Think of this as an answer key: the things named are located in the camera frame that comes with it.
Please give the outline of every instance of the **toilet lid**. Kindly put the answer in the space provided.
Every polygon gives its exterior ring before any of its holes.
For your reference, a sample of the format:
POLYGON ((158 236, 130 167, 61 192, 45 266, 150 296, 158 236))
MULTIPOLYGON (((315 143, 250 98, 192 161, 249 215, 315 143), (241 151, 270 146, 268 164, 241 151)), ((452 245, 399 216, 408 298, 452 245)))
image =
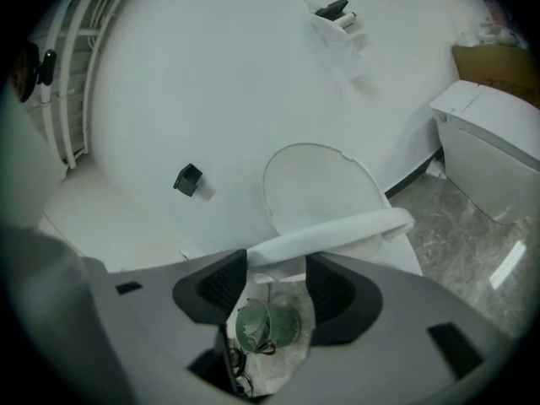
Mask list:
POLYGON ((279 150, 267 164, 262 187, 268 215, 281 235, 386 207, 384 194, 361 163, 315 143, 279 150))

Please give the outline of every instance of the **floor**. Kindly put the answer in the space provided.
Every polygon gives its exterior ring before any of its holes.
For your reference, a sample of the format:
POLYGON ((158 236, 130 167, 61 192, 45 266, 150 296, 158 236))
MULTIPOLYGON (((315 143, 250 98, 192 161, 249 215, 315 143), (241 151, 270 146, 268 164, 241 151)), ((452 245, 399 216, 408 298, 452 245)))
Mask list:
POLYGON ((408 238, 426 278, 465 300, 508 336, 527 331, 540 301, 540 214, 497 224, 451 181, 426 174, 390 203, 406 208, 417 221, 408 238), (494 289, 490 276, 518 242, 525 245, 525 254, 494 289))

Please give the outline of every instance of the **black baseboard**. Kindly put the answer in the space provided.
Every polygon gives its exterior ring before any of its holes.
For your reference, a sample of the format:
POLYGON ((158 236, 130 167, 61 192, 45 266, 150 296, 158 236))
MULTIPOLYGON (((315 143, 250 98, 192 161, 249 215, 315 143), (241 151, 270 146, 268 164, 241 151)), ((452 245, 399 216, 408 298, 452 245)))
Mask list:
POLYGON ((440 147, 435 153, 433 153, 427 160, 425 160, 411 174, 409 174, 407 177, 405 177, 403 180, 401 180, 395 186, 388 189, 385 192, 386 197, 388 199, 392 198, 394 195, 398 194, 403 189, 405 189, 408 185, 410 185, 413 181, 418 179, 428 169, 429 162, 431 162, 433 159, 444 159, 444 153, 443 153, 442 147, 440 147))

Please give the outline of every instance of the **toilet tank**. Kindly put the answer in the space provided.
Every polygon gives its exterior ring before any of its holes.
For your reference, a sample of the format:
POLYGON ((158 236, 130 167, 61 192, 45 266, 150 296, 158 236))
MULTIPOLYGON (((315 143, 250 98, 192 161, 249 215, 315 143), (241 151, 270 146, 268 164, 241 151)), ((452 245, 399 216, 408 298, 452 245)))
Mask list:
POLYGON ((538 214, 540 110, 468 81, 457 81, 430 105, 448 178, 499 223, 538 214))

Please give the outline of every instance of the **white pole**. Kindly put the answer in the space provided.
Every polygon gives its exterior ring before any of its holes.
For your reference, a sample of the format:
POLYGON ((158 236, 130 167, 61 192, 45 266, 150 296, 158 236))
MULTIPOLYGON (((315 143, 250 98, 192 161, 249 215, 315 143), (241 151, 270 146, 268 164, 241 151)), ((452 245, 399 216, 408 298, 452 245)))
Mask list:
POLYGON ((107 15, 105 16, 103 20, 103 24, 100 27, 100 33, 98 34, 97 39, 94 43, 94 50, 92 50, 92 56, 90 57, 90 62, 88 65, 88 72, 86 73, 86 83, 84 83, 84 98, 83 98, 83 135, 84 135, 84 152, 89 152, 89 142, 88 142, 88 102, 89 102, 89 94, 90 94, 90 85, 92 82, 92 75, 94 72, 94 66, 95 66, 95 60, 98 56, 98 52, 100 49, 101 41, 103 40, 103 36, 105 35, 105 31, 107 30, 107 26, 109 25, 111 19, 115 16, 115 10, 118 4, 120 4, 121 0, 115 0, 107 15))
POLYGON ((68 119, 68 84, 69 84, 69 72, 71 67, 71 57, 73 54, 73 48, 75 47, 75 40, 77 39, 77 32, 80 29, 81 22, 83 21, 84 14, 90 5, 92 0, 80 0, 77 9, 73 14, 69 30, 67 31, 66 42, 62 53, 62 60, 60 63, 60 89, 58 97, 60 100, 60 125, 62 128, 62 138, 64 146, 66 148, 67 163, 69 168, 75 168, 75 157, 73 156, 73 147, 71 144, 71 138, 69 135, 69 119, 68 119))
MULTIPOLYGON (((72 0, 61 0, 58 5, 57 11, 52 18, 51 27, 45 41, 45 49, 41 50, 41 57, 44 56, 47 50, 55 48, 57 45, 58 35, 62 28, 62 23, 66 12, 68 10, 69 3, 72 0)), ((60 159, 60 153, 58 153, 57 140, 54 135, 54 126, 52 125, 52 111, 51 111, 51 86, 41 85, 41 113, 43 115, 43 124, 45 126, 45 134, 47 142, 52 149, 52 152, 60 159)))

